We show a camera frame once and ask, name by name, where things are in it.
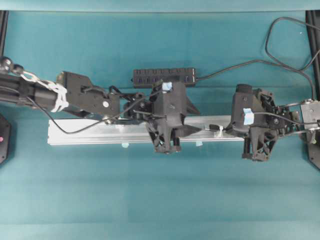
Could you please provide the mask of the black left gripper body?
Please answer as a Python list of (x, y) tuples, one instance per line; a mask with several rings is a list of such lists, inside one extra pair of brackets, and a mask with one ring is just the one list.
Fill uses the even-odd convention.
[(180, 137), (176, 133), (182, 126), (182, 115), (179, 111), (169, 113), (164, 109), (165, 98), (169, 92), (152, 92), (132, 94), (124, 104), (124, 118), (130, 123), (144, 123), (157, 153), (171, 154), (181, 151)]

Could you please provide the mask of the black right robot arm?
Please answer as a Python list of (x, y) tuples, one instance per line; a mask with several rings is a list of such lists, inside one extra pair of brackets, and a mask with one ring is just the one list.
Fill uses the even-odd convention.
[(276, 105), (271, 92), (239, 86), (233, 96), (232, 118), (233, 130), (244, 139), (242, 157), (265, 162), (281, 138), (305, 134), (308, 143), (316, 143), (320, 103), (307, 99)]

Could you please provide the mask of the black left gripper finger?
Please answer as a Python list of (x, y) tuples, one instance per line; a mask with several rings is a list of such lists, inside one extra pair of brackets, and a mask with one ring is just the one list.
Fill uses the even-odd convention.
[(202, 129), (191, 125), (182, 125), (178, 128), (178, 137), (184, 138), (200, 132)]
[(200, 114), (200, 111), (187, 96), (183, 100), (183, 112), (184, 114)]

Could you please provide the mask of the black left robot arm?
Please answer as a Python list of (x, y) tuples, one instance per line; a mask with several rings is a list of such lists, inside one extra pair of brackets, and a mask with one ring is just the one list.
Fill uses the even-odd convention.
[(132, 82), (136, 88), (149, 88), (150, 94), (124, 93), (113, 85), (105, 89), (87, 76), (67, 71), (61, 72), (56, 81), (43, 80), (8, 57), (0, 59), (3, 102), (35, 107), (46, 115), (67, 112), (82, 119), (93, 115), (100, 123), (110, 125), (145, 123), (156, 152), (179, 152), (180, 139), (200, 131), (185, 124), (188, 115), (199, 114), (187, 96), (187, 87), (196, 84), (196, 70), (136, 69)]

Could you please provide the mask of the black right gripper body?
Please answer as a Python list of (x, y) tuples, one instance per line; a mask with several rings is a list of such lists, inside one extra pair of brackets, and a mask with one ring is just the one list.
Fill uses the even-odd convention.
[(253, 90), (251, 110), (254, 121), (244, 137), (242, 158), (265, 162), (279, 138), (300, 129), (300, 114), (288, 106), (277, 106), (273, 94), (260, 88)]

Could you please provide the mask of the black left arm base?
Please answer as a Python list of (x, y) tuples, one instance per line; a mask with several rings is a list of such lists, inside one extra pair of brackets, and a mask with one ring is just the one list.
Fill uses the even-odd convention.
[(12, 125), (0, 115), (0, 164), (3, 164), (9, 154)]

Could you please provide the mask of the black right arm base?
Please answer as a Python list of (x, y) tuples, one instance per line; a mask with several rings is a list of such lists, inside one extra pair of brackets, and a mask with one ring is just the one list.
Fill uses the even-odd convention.
[(320, 131), (308, 131), (305, 134), (307, 146), (308, 160), (310, 163), (320, 170)]

